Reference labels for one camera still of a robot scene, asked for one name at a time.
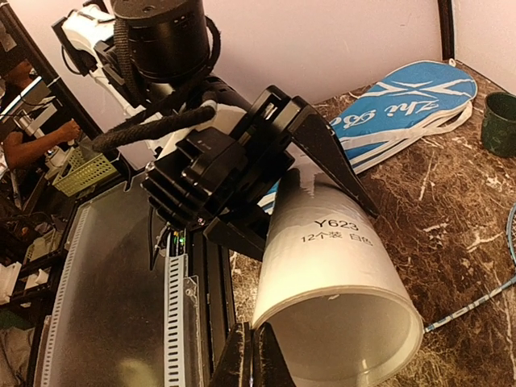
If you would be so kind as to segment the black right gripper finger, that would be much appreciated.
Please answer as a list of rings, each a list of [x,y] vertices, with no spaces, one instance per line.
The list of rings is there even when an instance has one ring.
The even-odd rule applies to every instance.
[[[210,385],[294,387],[272,326],[266,322],[253,330],[247,322],[235,324]]]

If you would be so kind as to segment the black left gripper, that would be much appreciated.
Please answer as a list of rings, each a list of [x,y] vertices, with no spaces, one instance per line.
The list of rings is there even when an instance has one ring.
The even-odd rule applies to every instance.
[[[332,127],[300,97],[269,86],[254,103],[227,85],[188,101],[193,123],[162,151],[142,183],[155,213],[174,230],[204,228],[212,243],[263,260],[270,216],[259,202],[293,164],[293,143],[366,213],[379,210]]]

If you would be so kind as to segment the white shuttlecock tube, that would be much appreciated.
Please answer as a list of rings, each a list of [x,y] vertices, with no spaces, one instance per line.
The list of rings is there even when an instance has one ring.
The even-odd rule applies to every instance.
[[[279,184],[252,325],[297,386],[375,386],[421,346],[422,318],[367,215],[322,175]]]

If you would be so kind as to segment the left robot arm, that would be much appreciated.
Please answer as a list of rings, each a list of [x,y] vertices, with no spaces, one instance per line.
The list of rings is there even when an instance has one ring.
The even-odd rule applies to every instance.
[[[151,211],[175,231],[255,260],[270,217],[260,200],[293,164],[297,146],[365,212],[378,209],[324,117],[300,97],[269,86],[247,102],[213,74],[221,35],[200,1],[87,2],[53,26],[82,76],[101,77],[127,120],[96,136],[106,153],[169,138],[147,168]]]

